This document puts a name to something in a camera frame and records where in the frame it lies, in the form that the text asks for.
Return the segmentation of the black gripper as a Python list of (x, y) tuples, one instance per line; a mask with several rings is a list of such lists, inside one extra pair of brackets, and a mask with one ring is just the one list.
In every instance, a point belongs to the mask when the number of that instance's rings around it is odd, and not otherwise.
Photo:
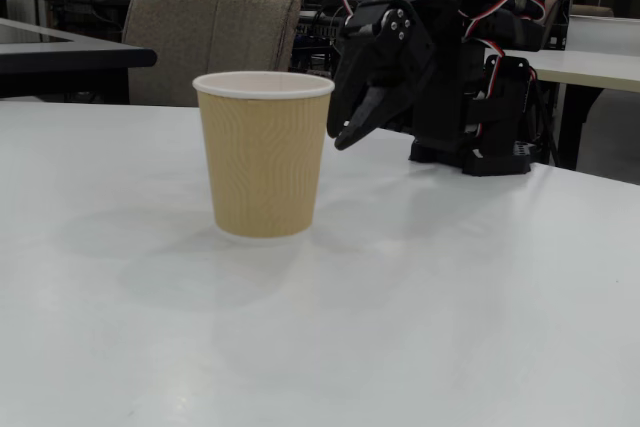
[(460, 0), (363, 0), (345, 23), (327, 133), (346, 150), (377, 128), (459, 128), (467, 66)]

